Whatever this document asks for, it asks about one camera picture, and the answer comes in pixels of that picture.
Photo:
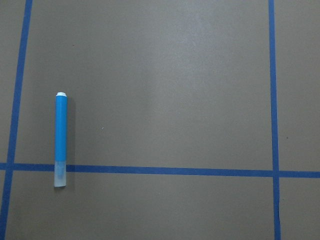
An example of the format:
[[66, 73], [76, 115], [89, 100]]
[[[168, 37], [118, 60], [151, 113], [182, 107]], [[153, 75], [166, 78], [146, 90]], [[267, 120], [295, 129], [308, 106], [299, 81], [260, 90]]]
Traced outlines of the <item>blue highlighter pen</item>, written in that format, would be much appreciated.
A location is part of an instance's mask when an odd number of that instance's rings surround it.
[[54, 138], [54, 187], [67, 185], [67, 126], [68, 97], [64, 92], [55, 96], [55, 138]]

